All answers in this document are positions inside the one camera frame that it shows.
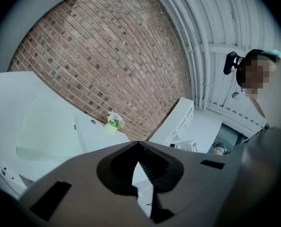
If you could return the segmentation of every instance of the white table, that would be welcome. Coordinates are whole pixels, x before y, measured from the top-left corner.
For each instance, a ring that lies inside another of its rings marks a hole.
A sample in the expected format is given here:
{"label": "white table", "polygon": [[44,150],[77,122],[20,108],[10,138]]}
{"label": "white table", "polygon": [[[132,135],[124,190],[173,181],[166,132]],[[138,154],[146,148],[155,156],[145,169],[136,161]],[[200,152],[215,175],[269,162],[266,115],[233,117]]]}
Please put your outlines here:
{"label": "white table", "polygon": [[36,181],[59,164],[19,158],[16,153],[19,130],[34,98],[42,94],[75,118],[83,152],[128,142],[122,132],[109,135],[103,124],[79,111],[46,86],[33,72],[0,73],[0,161],[13,172]]}

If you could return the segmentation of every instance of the ceiling pipe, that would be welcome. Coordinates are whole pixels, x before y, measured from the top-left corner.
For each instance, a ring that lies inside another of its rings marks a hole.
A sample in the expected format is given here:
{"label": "ceiling pipe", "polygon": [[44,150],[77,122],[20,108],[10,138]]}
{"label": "ceiling pipe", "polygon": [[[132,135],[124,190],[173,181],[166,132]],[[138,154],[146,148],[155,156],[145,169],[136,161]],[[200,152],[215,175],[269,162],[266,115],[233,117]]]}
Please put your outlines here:
{"label": "ceiling pipe", "polygon": [[205,64],[205,90],[204,90],[204,103],[203,109],[207,107],[207,100],[209,96],[210,86],[211,86],[211,58],[210,49],[208,46],[207,35],[205,32],[204,22],[202,21],[201,15],[198,10],[198,6],[195,4],[194,0],[185,0],[194,16],[195,22],[197,23],[197,28],[201,36],[202,44],[204,47],[204,64]]}
{"label": "ceiling pipe", "polygon": [[198,42],[198,35],[196,34],[195,27],[193,25],[192,20],[189,17],[189,13],[187,9],[185,8],[184,4],[182,3],[181,0],[173,0],[173,2],[176,4],[178,7],[180,13],[182,14],[183,18],[185,19],[187,26],[191,32],[191,39],[194,42],[195,45],[195,58],[196,58],[196,68],[198,68],[198,75],[199,75],[199,108],[202,108],[202,101],[203,101],[203,66],[202,66],[202,57],[201,57],[201,50],[199,47],[199,42]]}
{"label": "ceiling pipe", "polygon": [[183,21],[181,15],[180,15],[179,11],[178,11],[177,8],[176,8],[176,5],[173,3],[172,0],[168,0],[168,2],[169,2],[170,5],[172,6],[174,12],[176,13],[176,16],[177,16],[178,19],[179,19],[179,22],[180,22],[180,24],[181,24],[181,26],[182,26],[182,28],[183,28],[184,33],[185,33],[185,37],[186,37],[186,39],[187,39],[187,43],[189,44],[189,47],[190,47],[190,49],[189,49],[190,52],[189,52],[188,49],[187,49],[187,47],[186,47],[186,45],[185,45],[185,43],[184,43],[184,41],[182,40],[182,46],[183,46],[183,49],[184,49],[185,52],[186,52],[188,67],[189,67],[189,69],[191,69],[191,68],[193,69],[193,70],[192,70],[193,73],[191,73],[191,71],[190,71],[190,74],[191,74],[190,76],[192,77],[192,79],[191,79],[191,84],[192,84],[191,90],[192,90],[192,98],[193,98],[193,101],[194,101],[195,104],[197,105],[197,104],[198,104],[197,73],[196,73],[196,64],[195,64],[195,59],[194,59],[194,53],[193,53],[192,44],[191,44],[191,41],[190,41],[189,36],[188,36],[188,33],[187,33],[187,28],[186,28],[186,26],[185,26],[185,24],[184,24],[184,21]]}

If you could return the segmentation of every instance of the ceiling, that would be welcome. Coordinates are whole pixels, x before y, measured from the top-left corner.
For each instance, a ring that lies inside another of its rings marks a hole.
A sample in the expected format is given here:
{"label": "ceiling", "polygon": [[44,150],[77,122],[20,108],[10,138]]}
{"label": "ceiling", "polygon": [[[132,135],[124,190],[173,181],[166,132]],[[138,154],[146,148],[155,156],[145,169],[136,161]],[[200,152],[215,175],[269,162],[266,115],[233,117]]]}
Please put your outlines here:
{"label": "ceiling", "polygon": [[[241,93],[226,55],[251,49],[281,51],[281,29],[260,0],[160,0],[186,52],[197,107],[209,108],[255,132],[266,121]],[[231,94],[239,92],[239,99]]]}

